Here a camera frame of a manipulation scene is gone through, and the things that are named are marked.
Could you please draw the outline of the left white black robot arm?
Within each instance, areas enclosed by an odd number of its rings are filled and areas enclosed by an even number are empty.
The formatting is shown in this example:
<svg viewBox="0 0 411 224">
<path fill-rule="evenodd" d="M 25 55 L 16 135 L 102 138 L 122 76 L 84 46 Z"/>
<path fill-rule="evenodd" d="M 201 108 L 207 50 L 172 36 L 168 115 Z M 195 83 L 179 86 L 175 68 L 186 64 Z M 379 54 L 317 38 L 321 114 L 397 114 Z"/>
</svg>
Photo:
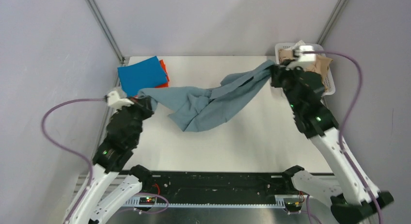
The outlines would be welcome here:
<svg viewBox="0 0 411 224">
<path fill-rule="evenodd" d="M 143 120 L 154 113 L 148 97 L 117 98 L 111 94 L 107 103 L 115 112 L 106 126 L 106 137 L 93 156 L 86 181 L 69 206 L 66 224 L 105 224 L 130 197 L 153 187 L 149 170 L 138 166 L 137 173 L 126 176 L 109 195 L 104 195 L 133 155 Z"/>
</svg>

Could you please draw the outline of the grey-blue t shirt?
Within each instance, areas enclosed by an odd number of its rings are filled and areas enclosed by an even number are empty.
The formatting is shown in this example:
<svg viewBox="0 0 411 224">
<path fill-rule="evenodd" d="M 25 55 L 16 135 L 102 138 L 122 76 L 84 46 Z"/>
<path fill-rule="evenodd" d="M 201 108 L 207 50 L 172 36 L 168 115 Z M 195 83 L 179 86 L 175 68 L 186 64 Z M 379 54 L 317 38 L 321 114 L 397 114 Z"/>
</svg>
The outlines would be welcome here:
<svg viewBox="0 0 411 224">
<path fill-rule="evenodd" d="M 252 71 L 227 75 L 219 87 L 143 88 L 138 98 L 149 97 L 153 110 L 158 104 L 170 109 L 168 117 L 184 132 L 207 131 L 240 112 L 267 83 L 274 64 L 267 60 Z"/>
</svg>

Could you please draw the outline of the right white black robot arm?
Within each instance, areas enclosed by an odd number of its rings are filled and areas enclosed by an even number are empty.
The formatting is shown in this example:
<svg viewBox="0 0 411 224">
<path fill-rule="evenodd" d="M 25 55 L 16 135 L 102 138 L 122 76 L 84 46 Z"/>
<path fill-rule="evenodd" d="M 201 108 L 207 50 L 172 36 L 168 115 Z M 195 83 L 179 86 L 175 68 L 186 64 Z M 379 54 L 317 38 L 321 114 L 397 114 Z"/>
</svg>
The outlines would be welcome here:
<svg viewBox="0 0 411 224">
<path fill-rule="evenodd" d="M 338 122 L 321 101 L 325 90 L 321 76 L 301 67 L 272 65 L 269 70 L 270 84 L 282 88 L 299 132 L 319 150 L 338 181 L 335 186 L 293 166 L 284 172 L 282 189 L 289 194 L 301 191 L 312 196 L 327 206 L 341 224 L 357 224 L 393 203 L 393 196 L 369 179 L 340 136 Z"/>
</svg>

